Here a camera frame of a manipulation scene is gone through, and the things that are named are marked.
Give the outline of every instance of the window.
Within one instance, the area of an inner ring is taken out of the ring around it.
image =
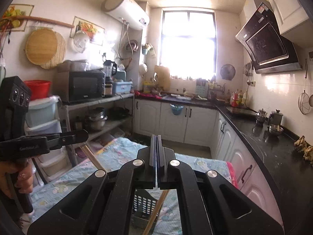
[[[216,70],[214,13],[164,11],[160,62],[171,76],[210,80]]]

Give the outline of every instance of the finger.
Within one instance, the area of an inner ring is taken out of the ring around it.
[[[3,191],[3,193],[9,197],[12,198],[9,186],[7,185],[7,178],[5,177],[5,174],[0,174],[0,190]]]
[[[34,178],[33,177],[30,177],[29,179],[27,180],[21,180],[21,181],[17,181],[15,183],[15,187],[17,188],[21,188],[21,189],[26,189],[26,188],[29,188],[30,185],[32,185],[32,182],[34,181]]]
[[[13,162],[0,162],[0,173],[5,174],[14,174],[18,172],[18,167],[16,163]]]
[[[18,180],[27,180],[30,177],[32,177],[32,165],[27,163],[27,166],[18,173]]]
[[[20,189],[18,190],[19,193],[31,193],[32,192],[32,185],[26,189]]]

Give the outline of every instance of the black countertop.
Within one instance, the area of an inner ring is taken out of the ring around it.
[[[257,127],[254,119],[232,115],[225,106],[209,101],[136,97],[218,109],[243,141],[263,172],[280,209],[286,234],[312,234],[304,231],[313,216],[313,168],[294,150],[295,140],[286,134],[270,135],[267,125]]]

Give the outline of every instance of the floral blanket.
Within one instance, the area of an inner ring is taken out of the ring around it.
[[[132,142],[129,139],[117,138],[107,145],[102,153],[97,155],[97,159],[108,171],[116,170],[124,163],[135,159],[138,150],[144,147],[146,146]],[[209,169],[216,170],[230,183],[233,181],[233,185],[236,186],[234,183],[235,178],[231,175],[233,172],[230,172],[232,167],[229,168],[229,163],[187,155],[175,155],[178,160],[189,164],[194,170],[202,172],[206,172]],[[32,193],[31,198],[34,207],[34,213],[31,216],[32,222],[52,208],[95,171],[95,166],[87,159],[59,179],[46,184],[40,190]],[[161,195],[161,190],[158,188],[147,191],[155,199],[159,199]],[[176,190],[171,190],[168,193],[159,213],[153,234],[182,234]]]

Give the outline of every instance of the wooden rod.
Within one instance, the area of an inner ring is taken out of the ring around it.
[[[97,169],[102,169],[105,172],[107,172],[104,167],[99,163],[97,158],[94,156],[94,154],[90,151],[89,147],[86,145],[86,143],[82,146],[80,146],[80,149],[85,153],[85,155],[89,158],[89,160],[92,162],[92,164],[97,168]]]
[[[54,25],[59,25],[59,26],[64,26],[64,27],[69,27],[69,28],[74,28],[74,25],[67,24],[61,21],[56,21],[53,19],[48,19],[48,18],[43,18],[43,17],[32,17],[32,16],[11,16],[11,17],[4,17],[2,19],[11,19],[11,20],[16,20],[16,19],[25,19],[25,20],[32,20],[32,21],[40,21],[40,22],[45,22],[49,24],[54,24]]]
[[[169,191],[170,191],[170,190],[164,190],[164,191],[162,192],[162,194],[161,194],[159,200],[157,201],[157,204],[156,204],[154,210],[153,210],[152,213],[151,213],[149,222],[148,222],[148,224],[147,224],[147,226],[146,226],[146,228],[145,228],[145,231],[143,232],[142,235],[148,235],[148,233],[149,233],[149,231],[151,230],[151,227],[152,227],[152,225],[153,225],[153,222],[154,222],[155,218],[157,217],[157,214],[158,214],[160,208],[162,207],[163,202],[164,202],[164,200],[165,200],[165,197],[166,197],[166,195],[168,194]]]

